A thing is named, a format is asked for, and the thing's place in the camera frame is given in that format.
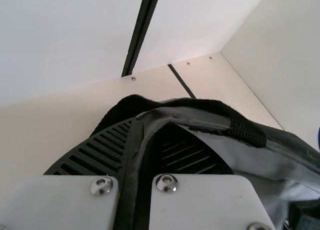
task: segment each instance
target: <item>gray fabric cover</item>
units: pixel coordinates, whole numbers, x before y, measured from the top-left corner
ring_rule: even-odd
[[[188,130],[199,127],[225,130],[225,117],[190,107],[161,107],[137,117],[144,124],[140,161],[148,142],[167,123]],[[235,174],[246,177],[255,188],[277,229],[283,228],[288,216],[288,202],[320,198],[320,153],[294,134],[256,124],[267,137],[264,148],[256,148],[235,139],[190,131],[210,146]]]

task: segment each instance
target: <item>white panel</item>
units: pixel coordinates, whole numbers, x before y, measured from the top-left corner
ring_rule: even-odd
[[[281,126],[318,147],[319,0],[263,0],[223,55]]]
[[[45,175],[20,182],[0,202],[0,229],[112,230],[119,188],[109,178],[112,189],[98,196],[89,191],[98,176]]]
[[[220,100],[249,120],[282,129],[221,53],[173,66],[196,98]]]
[[[121,76],[141,0],[0,0],[0,107]]]
[[[260,0],[158,0],[134,72],[218,52]]]
[[[237,175],[173,174],[175,192],[152,183],[150,230],[247,230],[262,223],[275,230],[255,189]]]
[[[136,81],[127,76],[1,108],[0,197],[12,183],[42,175],[87,139],[122,98],[131,94],[155,101],[188,97],[167,66],[133,76]]]

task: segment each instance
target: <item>countersunk screw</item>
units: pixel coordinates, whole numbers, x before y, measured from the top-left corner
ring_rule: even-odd
[[[163,174],[157,178],[155,185],[162,192],[172,193],[178,188],[178,180],[170,174]]]
[[[107,176],[101,176],[91,183],[90,193],[95,196],[107,194],[111,191],[113,186],[114,182],[111,178]]]
[[[255,222],[249,225],[248,230],[272,230],[272,229],[271,227],[261,222]]]

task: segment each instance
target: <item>black edging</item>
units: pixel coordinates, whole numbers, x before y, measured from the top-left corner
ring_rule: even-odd
[[[196,96],[193,94],[193,92],[190,90],[190,88],[187,86],[187,84],[184,82],[184,80],[180,77],[179,73],[176,71],[174,66],[172,66],[172,64],[168,64],[168,67],[171,69],[171,71],[173,72],[175,77],[178,79],[178,81],[181,83],[181,85],[184,87],[184,89],[189,94],[189,96],[192,99],[196,99]]]
[[[157,2],[158,0],[142,0],[141,2],[121,77],[132,74]]]

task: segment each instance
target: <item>black fabric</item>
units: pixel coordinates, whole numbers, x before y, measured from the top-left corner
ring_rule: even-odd
[[[127,96],[120,100],[117,105],[109,110],[109,112],[103,117],[101,122],[95,128],[92,135],[118,122],[124,121],[129,118],[134,118],[143,112],[147,112],[160,107],[191,107],[226,117],[230,120],[231,124],[228,130],[222,132],[222,135],[245,142],[256,148],[263,148],[266,146],[266,135],[252,122],[247,120],[244,116],[242,116],[240,113],[238,113],[228,105],[217,100],[192,98],[180,98],[160,103],[146,99],[139,95]],[[202,129],[190,129],[193,131],[203,132]]]

